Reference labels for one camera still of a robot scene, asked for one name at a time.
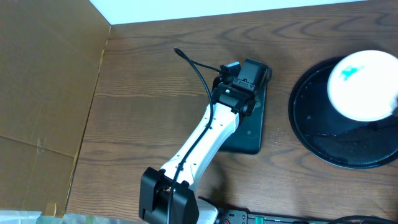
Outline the white plate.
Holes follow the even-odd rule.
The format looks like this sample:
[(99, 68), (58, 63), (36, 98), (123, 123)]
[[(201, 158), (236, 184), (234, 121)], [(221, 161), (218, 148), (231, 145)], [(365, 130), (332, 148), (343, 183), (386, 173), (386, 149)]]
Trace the white plate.
[(364, 50), (344, 57), (327, 82), (337, 112), (356, 121), (378, 121), (392, 115), (397, 100), (397, 57)]

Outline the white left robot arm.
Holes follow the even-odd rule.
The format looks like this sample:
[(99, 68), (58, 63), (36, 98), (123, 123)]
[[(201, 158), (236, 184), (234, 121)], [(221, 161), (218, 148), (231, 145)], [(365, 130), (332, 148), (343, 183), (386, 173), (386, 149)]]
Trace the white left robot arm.
[(181, 149), (160, 170), (141, 177), (139, 218), (147, 223), (221, 223), (221, 211), (196, 191), (218, 151), (257, 154), (261, 149), (267, 87), (254, 98), (252, 115), (240, 118), (229, 106), (208, 105)]

